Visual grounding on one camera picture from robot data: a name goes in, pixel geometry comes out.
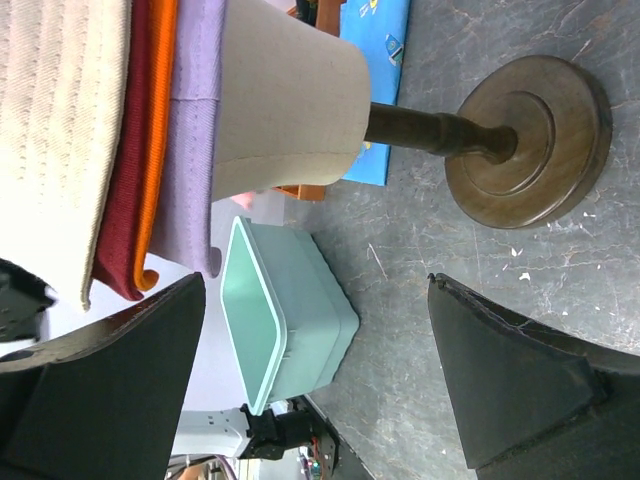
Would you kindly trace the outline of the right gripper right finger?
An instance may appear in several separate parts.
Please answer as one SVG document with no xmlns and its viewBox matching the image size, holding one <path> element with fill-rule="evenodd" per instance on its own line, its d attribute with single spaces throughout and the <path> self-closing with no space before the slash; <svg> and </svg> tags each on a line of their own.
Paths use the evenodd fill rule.
<svg viewBox="0 0 640 480">
<path fill-rule="evenodd" d="M 471 470 L 636 470 L 639 358 L 429 277 L 428 308 Z"/>
</svg>

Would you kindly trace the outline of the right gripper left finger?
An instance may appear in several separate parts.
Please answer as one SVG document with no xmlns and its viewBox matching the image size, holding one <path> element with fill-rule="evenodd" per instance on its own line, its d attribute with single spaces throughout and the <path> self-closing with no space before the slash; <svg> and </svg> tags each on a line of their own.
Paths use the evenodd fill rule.
<svg viewBox="0 0 640 480">
<path fill-rule="evenodd" d="M 4 479 L 162 479 L 202 329 L 198 273 L 1 359 Z"/>
</svg>

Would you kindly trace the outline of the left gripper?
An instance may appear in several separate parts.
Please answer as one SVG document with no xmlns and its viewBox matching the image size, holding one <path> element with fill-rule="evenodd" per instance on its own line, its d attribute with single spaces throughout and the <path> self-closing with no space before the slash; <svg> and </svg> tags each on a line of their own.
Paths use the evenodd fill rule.
<svg viewBox="0 0 640 480">
<path fill-rule="evenodd" d="M 39 341 L 46 310 L 54 304 L 39 277 L 1 260 L 1 342 Z"/>
</svg>

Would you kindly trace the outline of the dark red hat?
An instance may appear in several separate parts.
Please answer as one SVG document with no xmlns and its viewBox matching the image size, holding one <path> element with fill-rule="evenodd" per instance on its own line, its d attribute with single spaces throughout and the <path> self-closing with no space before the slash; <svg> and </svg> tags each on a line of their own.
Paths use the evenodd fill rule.
<svg viewBox="0 0 640 480">
<path fill-rule="evenodd" d="M 149 109 L 149 4 L 132 2 L 128 75 L 119 145 L 99 231 L 93 277 L 129 301 L 134 283 Z"/>
</svg>

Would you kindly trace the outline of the purple bucket hat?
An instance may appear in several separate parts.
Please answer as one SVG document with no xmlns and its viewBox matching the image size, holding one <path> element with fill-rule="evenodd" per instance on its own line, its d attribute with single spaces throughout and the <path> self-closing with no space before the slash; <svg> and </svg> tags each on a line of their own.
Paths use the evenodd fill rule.
<svg viewBox="0 0 640 480">
<path fill-rule="evenodd" d="M 178 3 L 168 136 L 150 246 L 153 254 L 210 278 L 222 261 L 211 245 L 211 204 L 226 6 Z"/>
</svg>

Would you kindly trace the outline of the teal plastic basket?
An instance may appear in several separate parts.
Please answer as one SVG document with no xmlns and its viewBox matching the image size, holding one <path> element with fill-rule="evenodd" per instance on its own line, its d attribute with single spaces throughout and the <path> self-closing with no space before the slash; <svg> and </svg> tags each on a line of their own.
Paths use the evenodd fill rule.
<svg viewBox="0 0 640 480">
<path fill-rule="evenodd" d="M 329 385 L 360 321 L 312 236 L 234 218 L 220 298 L 251 414 Z"/>
</svg>

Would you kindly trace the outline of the beige bucket hat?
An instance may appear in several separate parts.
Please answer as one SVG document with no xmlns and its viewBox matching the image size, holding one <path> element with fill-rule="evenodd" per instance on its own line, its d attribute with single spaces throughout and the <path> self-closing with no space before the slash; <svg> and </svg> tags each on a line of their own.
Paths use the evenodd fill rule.
<svg viewBox="0 0 640 480">
<path fill-rule="evenodd" d="M 131 10 L 1 5 L 1 255 L 83 311 L 120 136 Z"/>
</svg>

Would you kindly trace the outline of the pink bucket hat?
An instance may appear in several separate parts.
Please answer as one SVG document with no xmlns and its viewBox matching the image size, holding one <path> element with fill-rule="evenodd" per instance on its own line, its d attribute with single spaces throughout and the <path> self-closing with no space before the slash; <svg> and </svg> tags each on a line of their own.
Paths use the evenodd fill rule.
<svg viewBox="0 0 640 480">
<path fill-rule="evenodd" d="M 243 209 L 250 211 L 253 207 L 255 198 L 256 198 L 256 193 L 254 191 L 251 191 L 251 192 L 234 195 L 232 197 L 232 200 Z"/>
</svg>

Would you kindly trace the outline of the cream mannequin head stand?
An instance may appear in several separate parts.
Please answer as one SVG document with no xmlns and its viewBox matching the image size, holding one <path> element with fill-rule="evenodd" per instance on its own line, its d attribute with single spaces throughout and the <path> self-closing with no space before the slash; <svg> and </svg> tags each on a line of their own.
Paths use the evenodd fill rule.
<svg viewBox="0 0 640 480">
<path fill-rule="evenodd" d="M 461 210 L 497 229 L 534 227 L 592 189 L 612 139 L 604 89 L 548 55 L 483 80 L 456 114 L 376 103 L 364 55 L 264 1 L 229 1 L 221 46 L 212 196 L 329 185 L 366 141 L 445 160 Z"/>
</svg>

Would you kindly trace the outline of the orange bucket hat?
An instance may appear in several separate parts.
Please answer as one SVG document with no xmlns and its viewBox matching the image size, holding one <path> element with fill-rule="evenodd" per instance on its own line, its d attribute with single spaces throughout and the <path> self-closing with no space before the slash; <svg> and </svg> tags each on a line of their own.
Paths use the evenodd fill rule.
<svg viewBox="0 0 640 480">
<path fill-rule="evenodd" d="M 177 10 L 176 1 L 149 3 L 149 109 L 139 231 L 136 238 L 133 270 L 135 287 L 141 291 L 150 290 L 158 281 L 158 274 L 145 268 L 145 259 L 153 231 L 164 168 Z"/>
</svg>

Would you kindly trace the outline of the blue printed cloth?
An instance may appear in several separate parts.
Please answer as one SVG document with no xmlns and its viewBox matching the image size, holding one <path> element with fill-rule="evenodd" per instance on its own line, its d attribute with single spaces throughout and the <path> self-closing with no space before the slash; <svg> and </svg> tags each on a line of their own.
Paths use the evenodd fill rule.
<svg viewBox="0 0 640 480">
<path fill-rule="evenodd" d="M 409 10 L 409 0 L 348 0 L 341 7 L 340 37 L 356 45 L 366 58 L 376 103 L 397 102 Z M 384 186 L 390 150 L 386 144 L 364 142 L 343 178 Z"/>
</svg>

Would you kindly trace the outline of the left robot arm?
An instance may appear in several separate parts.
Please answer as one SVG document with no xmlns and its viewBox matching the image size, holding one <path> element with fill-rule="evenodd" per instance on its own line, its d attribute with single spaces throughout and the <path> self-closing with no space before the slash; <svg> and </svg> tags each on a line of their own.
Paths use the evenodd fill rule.
<svg viewBox="0 0 640 480">
<path fill-rule="evenodd" d="M 38 277 L 11 262 L 1 262 L 3 343 L 31 346 L 49 338 L 46 310 L 54 300 L 46 289 Z M 171 453 L 279 460 L 285 451 L 310 445 L 317 436 L 317 418 L 298 404 L 281 415 L 267 409 L 256 416 L 246 405 L 214 412 L 184 411 Z"/>
</svg>

